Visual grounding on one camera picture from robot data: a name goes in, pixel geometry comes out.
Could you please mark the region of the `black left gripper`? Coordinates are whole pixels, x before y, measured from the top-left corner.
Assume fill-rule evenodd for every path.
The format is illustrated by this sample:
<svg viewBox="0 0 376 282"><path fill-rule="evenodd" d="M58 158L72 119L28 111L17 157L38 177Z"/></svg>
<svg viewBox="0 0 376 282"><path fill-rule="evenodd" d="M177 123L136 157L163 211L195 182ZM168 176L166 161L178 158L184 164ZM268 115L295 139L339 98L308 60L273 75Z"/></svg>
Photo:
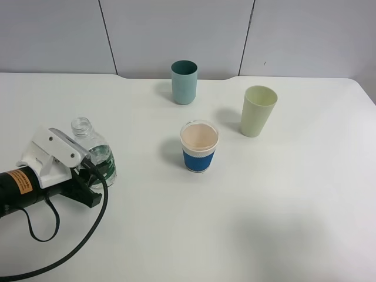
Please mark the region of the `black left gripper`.
<svg viewBox="0 0 376 282"><path fill-rule="evenodd" d="M93 208L97 206L102 199L100 193L93 192L91 189L94 181L96 181L96 178L92 176L88 177L88 173L86 172L79 172L78 174L73 172L70 180L39 191L35 202L42 201L47 195L52 197L61 194L89 208Z"/></svg>

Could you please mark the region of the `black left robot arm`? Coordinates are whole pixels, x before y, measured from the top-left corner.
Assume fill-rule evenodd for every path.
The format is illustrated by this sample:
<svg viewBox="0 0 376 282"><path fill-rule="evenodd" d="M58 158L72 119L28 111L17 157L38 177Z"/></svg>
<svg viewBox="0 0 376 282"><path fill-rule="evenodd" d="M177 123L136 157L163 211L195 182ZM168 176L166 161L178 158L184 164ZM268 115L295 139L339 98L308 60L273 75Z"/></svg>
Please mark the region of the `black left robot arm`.
<svg viewBox="0 0 376 282"><path fill-rule="evenodd" d="M28 166L1 173L1 217L43 201L46 196L61 194L90 208L101 201L102 195L90 189L98 178L82 169L70 170L72 178L41 188L35 172Z"/></svg>

